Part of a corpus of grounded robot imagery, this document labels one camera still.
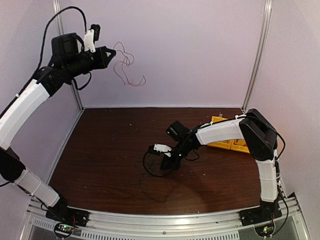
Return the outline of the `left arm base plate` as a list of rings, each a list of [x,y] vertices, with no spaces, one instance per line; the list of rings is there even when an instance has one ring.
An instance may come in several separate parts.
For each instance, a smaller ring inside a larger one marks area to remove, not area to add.
[[[68,207],[64,203],[57,203],[53,207],[48,207],[45,217],[72,226],[86,227],[89,212],[86,210]]]

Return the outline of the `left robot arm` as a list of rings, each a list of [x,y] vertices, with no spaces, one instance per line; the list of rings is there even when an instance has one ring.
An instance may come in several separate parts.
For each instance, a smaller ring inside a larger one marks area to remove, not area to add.
[[[61,222],[72,218],[67,200],[32,173],[11,149],[18,131],[46,100],[75,77],[106,69],[116,56],[114,49],[95,47],[97,36],[88,30],[84,38],[68,33],[51,40],[52,56],[47,66],[38,68],[26,86],[0,115],[0,175],[37,198]]]

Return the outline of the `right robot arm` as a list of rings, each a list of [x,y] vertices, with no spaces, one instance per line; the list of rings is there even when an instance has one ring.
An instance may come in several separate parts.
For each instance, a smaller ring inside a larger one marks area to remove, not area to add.
[[[166,130],[177,142],[175,147],[156,143],[152,150],[163,153],[163,170],[175,169],[178,162],[191,151],[215,142],[244,140],[254,158],[260,180],[260,205],[256,210],[259,220],[268,220],[275,212],[278,199],[280,170],[277,160],[280,134],[255,108],[247,113],[218,122],[208,122],[188,129],[179,121]]]

